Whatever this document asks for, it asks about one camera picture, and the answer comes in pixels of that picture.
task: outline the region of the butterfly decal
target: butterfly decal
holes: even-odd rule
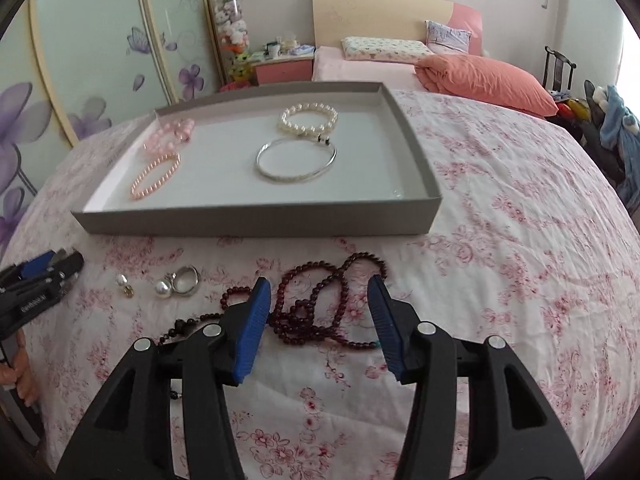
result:
[[[127,41],[129,41],[129,47],[134,52],[139,52],[140,54],[151,54],[151,44],[149,43],[149,37],[144,30],[141,30],[137,27],[131,28],[131,34],[127,36]],[[178,44],[175,41],[171,41],[170,43],[166,42],[164,38],[164,32],[160,35],[160,44],[164,46],[165,50],[172,52],[178,49]]]
[[[145,83],[145,76],[143,74],[138,74],[133,81],[133,91],[137,92],[140,90],[140,87]]]

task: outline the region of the human hand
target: human hand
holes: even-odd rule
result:
[[[38,399],[38,387],[36,386],[31,367],[29,366],[29,356],[25,350],[24,332],[18,330],[16,334],[18,351],[14,356],[12,367],[0,365],[0,385],[16,385],[18,397],[25,405],[31,406]]]

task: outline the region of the purple flower decal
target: purple flower decal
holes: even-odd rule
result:
[[[26,207],[22,207],[23,201],[24,189],[21,187],[14,187],[4,196],[4,216],[0,216],[0,257],[4,254],[9,240],[27,211]]]
[[[100,118],[106,107],[107,101],[103,98],[89,97],[82,107],[82,119],[76,114],[68,115],[78,139],[83,140],[111,128],[111,119]]]
[[[204,79],[198,76],[199,73],[200,67],[196,64],[191,65],[189,70],[186,68],[180,70],[178,81],[184,85],[182,97],[184,97],[185,101],[191,101],[195,91],[200,91],[204,88]]]
[[[51,119],[49,101],[39,101],[24,109],[32,89],[31,83],[18,83],[0,94],[0,193],[20,170],[16,144],[38,140]]]
[[[137,92],[140,90],[140,87],[145,83],[145,76],[142,74],[138,74],[136,78],[133,80],[133,91]]]

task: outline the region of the silver bangle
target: silver bangle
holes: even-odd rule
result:
[[[269,171],[266,171],[260,165],[260,157],[268,149],[273,148],[278,144],[282,144],[283,142],[295,142],[297,140],[306,140],[308,142],[318,142],[322,147],[330,148],[332,150],[331,158],[322,168],[318,168],[317,170],[310,171],[309,173],[294,175],[294,176],[282,176],[282,175],[269,173]],[[255,156],[255,169],[262,176],[268,178],[269,180],[273,180],[275,182],[285,182],[285,183],[302,182],[303,180],[309,180],[309,179],[315,178],[316,176],[320,176],[326,170],[328,170],[331,164],[333,163],[333,161],[335,160],[335,156],[337,155],[337,153],[338,153],[338,150],[335,149],[335,146],[329,142],[329,139],[323,136],[318,136],[316,139],[311,139],[309,137],[303,137],[298,139],[276,139],[276,140],[272,140],[271,142],[268,142],[267,144],[265,144],[263,147],[260,148],[260,150],[258,151],[258,154]]]
[[[329,121],[320,124],[320,126],[300,126],[299,124],[293,124],[289,118],[292,115],[299,114],[300,112],[318,112],[325,115]],[[280,127],[297,136],[311,136],[315,137],[316,134],[330,134],[334,128],[335,123],[338,121],[338,112],[332,106],[322,103],[300,103],[293,105],[291,108],[287,108],[280,116]]]

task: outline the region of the pillow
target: pillow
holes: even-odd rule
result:
[[[468,54],[471,32],[447,27],[437,22],[425,21],[427,47],[434,54]]]
[[[432,52],[421,41],[388,40],[350,36],[342,40],[344,57],[349,61],[386,61],[415,64]]]
[[[517,108],[541,117],[558,111],[551,95],[530,73],[488,57],[434,54],[421,59],[415,73],[431,92]]]

